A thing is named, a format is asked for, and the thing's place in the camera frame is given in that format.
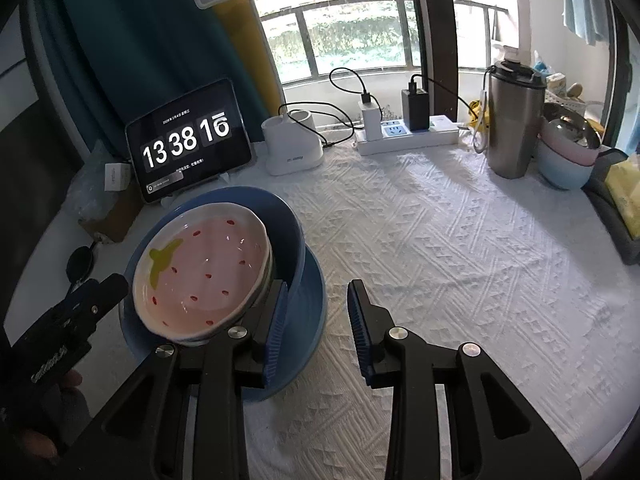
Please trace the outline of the person's left hand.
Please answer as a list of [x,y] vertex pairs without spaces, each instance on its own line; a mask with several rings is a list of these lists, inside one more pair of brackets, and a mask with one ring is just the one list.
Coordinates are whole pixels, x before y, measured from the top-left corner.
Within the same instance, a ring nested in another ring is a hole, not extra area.
[[55,460],[56,445],[65,439],[73,439],[81,419],[88,416],[87,404],[78,387],[82,376],[70,370],[56,385],[37,400],[34,414],[42,418],[34,429],[25,430],[22,445],[26,452],[40,460]]

